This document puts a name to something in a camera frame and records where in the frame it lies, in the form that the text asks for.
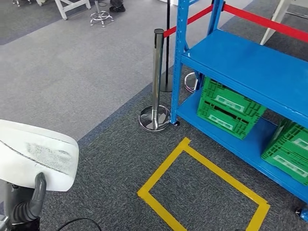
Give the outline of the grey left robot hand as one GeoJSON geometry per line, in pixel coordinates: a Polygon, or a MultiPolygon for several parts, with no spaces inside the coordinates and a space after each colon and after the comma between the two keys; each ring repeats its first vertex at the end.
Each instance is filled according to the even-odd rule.
{"type": "Polygon", "coordinates": [[[4,212],[11,224],[27,223],[39,217],[45,195],[47,182],[43,173],[35,178],[35,188],[27,188],[7,182],[5,186],[4,212]]]}

